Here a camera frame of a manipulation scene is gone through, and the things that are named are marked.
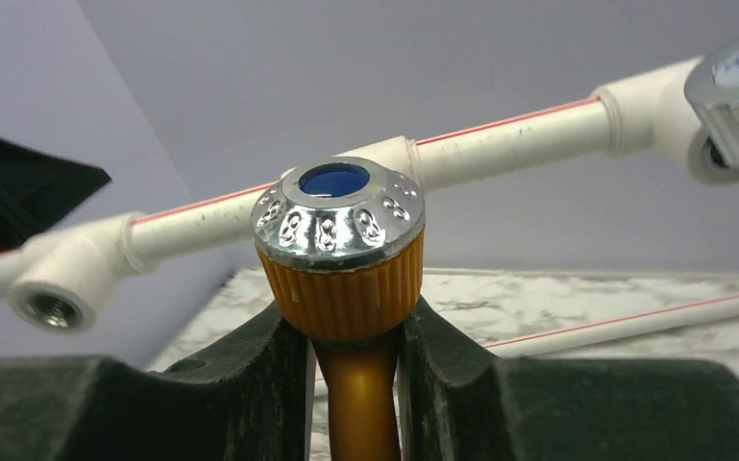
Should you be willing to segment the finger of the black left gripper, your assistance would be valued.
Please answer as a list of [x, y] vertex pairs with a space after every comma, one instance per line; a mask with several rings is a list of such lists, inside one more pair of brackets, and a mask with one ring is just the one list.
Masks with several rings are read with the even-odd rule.
[[110, 182], [101, 167], [0, 138], [0, 253], [50, 230]]

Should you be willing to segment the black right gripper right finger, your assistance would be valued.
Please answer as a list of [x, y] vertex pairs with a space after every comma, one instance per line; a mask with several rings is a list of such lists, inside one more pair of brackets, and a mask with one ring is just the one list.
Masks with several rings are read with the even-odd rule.
[[500, 358], [425, 300], [401, 332], [407, 460], [739, 460], [739, 378], [716, 362]]

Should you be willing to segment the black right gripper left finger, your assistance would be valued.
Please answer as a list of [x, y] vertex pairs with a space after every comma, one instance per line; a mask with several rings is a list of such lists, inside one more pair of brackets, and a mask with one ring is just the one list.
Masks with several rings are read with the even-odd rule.
[[0, 359], [0, 460], [303, 460], [309, 368], [275, 306], [161, 373]]

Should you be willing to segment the yellow water faucet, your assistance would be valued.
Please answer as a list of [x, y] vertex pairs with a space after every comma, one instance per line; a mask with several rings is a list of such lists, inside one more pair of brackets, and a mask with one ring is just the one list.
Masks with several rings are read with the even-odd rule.
[[335, 157], [267, 188], [251, 224], [275, 302], [310, 340], [326, 383], [332, 459], [399, 459], [393, 381], [397, 329], [423, 281], [419, 185], [370, 159]]

